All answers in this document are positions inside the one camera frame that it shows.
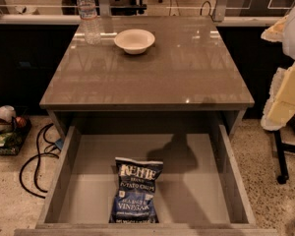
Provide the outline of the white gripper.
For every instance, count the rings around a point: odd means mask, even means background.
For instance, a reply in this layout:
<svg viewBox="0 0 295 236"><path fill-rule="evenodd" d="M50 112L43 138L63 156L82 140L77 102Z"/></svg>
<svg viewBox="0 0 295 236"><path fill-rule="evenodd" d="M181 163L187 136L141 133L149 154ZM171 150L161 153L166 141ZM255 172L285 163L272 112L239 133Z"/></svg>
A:
<svg viewBox="0 0 295 236"><path fill-rule="evenodd" d="M295 6L268 29L261 39L281 42L283 53L295 60ZM261 125L265 130L277 131L295 115L295 63L288 69L278 68L274 74L265 103Z"/></svg>

